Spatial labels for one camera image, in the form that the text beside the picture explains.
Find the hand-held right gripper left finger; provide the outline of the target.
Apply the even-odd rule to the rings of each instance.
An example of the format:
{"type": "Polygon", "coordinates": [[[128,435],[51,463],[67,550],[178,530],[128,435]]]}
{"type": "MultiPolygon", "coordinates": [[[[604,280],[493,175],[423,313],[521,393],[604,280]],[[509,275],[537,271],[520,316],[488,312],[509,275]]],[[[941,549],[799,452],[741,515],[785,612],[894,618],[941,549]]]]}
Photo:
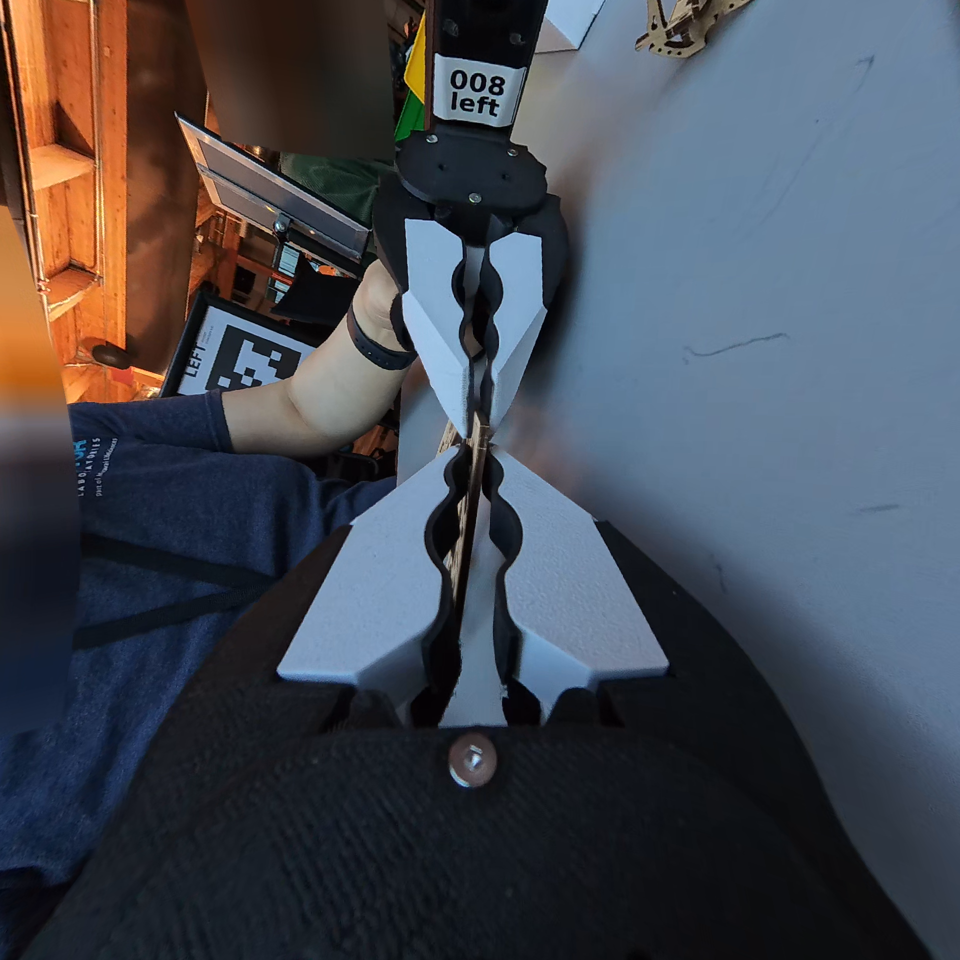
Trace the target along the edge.
{"type": "Polygon", "coordinates": [[[287,681],[345,684],[437,726],[461,670],[446,559],[470,452],[447,450],[363,512],[277,666],[287,681]]]}

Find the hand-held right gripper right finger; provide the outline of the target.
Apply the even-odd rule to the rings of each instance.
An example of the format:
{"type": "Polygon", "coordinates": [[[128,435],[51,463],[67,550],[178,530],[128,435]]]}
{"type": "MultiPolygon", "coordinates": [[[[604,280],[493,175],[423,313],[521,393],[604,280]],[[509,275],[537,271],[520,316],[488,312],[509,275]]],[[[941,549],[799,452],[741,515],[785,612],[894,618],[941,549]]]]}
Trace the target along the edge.
{"type": "Polygon", "coordinates": [[[507,724],[540,724],[567,690],[666,675],[666,653],[587,511],[498,447],[484,496],[502,555],[492,642],[507,724]]]}

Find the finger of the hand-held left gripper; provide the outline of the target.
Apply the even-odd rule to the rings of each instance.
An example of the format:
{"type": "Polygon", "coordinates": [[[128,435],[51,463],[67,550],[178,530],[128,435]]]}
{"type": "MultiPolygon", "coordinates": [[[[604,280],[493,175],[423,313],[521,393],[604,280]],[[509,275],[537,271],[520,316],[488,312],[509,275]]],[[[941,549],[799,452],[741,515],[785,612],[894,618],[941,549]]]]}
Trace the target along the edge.
{"type": "Polygon", "coordinates": [[[519,390],[546,318],[543,241],[514,232],[491,244],[488,259],[502,295],[486,326],[481,409],[490,431],[497,431],[519,390]]]}
{"type": "Polygon", "coordinates": [[[482,350],[472,332],[482,248],[433,220],[404,222],[408,288],[403,319],[430,385],[463,439],[472,435],[474,363],[482,350]]]}

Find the laser-cut wooden parts sheet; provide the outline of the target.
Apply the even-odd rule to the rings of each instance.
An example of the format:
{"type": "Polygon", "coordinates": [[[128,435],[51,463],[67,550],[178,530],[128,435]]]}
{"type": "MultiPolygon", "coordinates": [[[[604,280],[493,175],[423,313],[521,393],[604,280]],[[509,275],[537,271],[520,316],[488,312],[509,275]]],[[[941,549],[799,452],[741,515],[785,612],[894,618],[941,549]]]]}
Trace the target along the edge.
{"type": "Polygon", "coordinates": [[[476,411],[467,438],[449,451],[455,455],[446,465],[443,478],[448,496],[428,524],[427,545],[434,546],[443,575],[449,585],[443,596],[450,601],[445,618],[451,641],[459,641],[466,606],[474,533],[490,443],[490,424],[486,414],[476,411]]]}

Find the person's left forearm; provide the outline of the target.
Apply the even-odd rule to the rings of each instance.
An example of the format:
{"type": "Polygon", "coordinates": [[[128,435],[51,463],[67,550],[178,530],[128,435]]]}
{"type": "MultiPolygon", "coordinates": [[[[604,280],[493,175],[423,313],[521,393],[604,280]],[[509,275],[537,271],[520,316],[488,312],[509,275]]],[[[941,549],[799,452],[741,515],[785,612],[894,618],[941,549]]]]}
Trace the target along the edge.
{"type": "Polygon", "coordinates": [[[292,377],[222,393],[233,450],[293,459],[339,450],[378,424],[405,376],[365,358],[342,322],[292,377]]]}

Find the wooden model assembly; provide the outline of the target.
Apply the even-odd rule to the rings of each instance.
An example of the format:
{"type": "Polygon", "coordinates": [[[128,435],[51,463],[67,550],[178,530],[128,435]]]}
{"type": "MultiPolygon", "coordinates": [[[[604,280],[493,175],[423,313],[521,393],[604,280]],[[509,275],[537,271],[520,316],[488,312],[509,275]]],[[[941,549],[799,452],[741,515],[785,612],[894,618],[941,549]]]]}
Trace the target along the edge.
{"type": "Polygon", "coordinates": [[[661,1],[646,2],[646,31],[634,48],[658,56],[685,59],[703,50],[716,23],[750,1],[677,1],[669,14],[661,1]]]}

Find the person's left hand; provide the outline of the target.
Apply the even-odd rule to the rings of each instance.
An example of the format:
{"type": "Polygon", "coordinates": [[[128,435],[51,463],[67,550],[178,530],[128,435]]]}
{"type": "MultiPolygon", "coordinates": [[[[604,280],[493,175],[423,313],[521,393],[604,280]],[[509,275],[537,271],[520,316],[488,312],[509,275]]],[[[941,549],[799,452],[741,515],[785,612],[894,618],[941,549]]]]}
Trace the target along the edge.
{"type": "Polygon", "coordinates": [[[391,320],[392,306],[399,294],[390,271],[375,259],[364,272],[352,308],[359,329],[369,340],[388,351],[406,354],[411,348],[398,338],[391,320]]]}

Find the black wrist watch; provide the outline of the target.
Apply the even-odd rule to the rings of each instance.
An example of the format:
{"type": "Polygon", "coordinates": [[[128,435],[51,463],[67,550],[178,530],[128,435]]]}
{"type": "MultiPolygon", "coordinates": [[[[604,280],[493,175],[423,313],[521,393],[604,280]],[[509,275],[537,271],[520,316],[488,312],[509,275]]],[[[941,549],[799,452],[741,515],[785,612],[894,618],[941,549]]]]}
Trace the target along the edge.
{"type": "Polygon", "coordinates": [[[418,358],[415,351],[392,350],[372,339],[360,326],[354,306],[345,315],[346,329],[355,349],[374,366],[385,371],[405,371],[418,358]]]}

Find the yellow plastic bin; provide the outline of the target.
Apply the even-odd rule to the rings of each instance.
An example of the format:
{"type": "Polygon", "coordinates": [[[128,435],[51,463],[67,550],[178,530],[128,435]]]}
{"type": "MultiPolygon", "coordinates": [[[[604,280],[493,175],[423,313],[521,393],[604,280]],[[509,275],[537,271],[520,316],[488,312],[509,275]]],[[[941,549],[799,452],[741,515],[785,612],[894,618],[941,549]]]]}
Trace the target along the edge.
{"type": "Polygon", "coordinates": [[[406,58],[404,83],[423,104],[426,100],[426,11],[420,18],[406,58]]]}

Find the dark green cloth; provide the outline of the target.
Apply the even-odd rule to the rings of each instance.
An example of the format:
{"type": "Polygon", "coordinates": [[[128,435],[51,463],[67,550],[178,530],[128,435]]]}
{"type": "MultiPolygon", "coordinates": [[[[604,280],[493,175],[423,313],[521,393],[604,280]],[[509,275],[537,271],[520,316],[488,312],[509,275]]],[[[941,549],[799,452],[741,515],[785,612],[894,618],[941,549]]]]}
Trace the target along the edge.
{"type": "Polygon", "coordinates": [[[279,172],[370,229],[379,180],[393,173],[394,165],[378,160],[282,152],[279,172]]]}

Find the white cardboard box tray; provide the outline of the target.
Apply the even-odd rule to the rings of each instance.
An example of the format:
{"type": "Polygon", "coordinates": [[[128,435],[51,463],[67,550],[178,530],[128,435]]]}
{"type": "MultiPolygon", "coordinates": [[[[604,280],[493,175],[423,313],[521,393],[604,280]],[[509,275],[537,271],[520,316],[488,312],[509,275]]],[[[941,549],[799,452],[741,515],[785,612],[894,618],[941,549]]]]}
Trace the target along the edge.
{"type": "Polygon", "coordinates": [[[549,0],[534,53],[578,50],[604,4],[603,0],[549,0]]]}

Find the black framed marker sign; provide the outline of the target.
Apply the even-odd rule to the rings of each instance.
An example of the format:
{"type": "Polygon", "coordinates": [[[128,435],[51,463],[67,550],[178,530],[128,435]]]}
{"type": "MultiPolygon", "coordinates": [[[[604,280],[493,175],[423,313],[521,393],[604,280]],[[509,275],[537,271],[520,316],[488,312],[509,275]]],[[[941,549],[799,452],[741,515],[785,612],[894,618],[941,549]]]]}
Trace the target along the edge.
{"type": "Polygon", "coordinates": [[[324,325],[280,322],[201,290],[159,396],[197,396],[286,380],[330,332],[324,325]]]}

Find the grey framed display panel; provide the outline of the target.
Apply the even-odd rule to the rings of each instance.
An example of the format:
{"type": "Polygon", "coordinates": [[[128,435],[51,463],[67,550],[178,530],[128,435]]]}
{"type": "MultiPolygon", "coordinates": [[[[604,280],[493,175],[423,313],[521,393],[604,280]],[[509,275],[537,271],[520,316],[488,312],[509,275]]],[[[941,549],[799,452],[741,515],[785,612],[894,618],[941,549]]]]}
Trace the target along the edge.
{"type": "Polygon", "coordinates": [[[213,204],[348,277],[359,278],[371,231],[316,193],[181,114],[174,118],[213,204]]]}

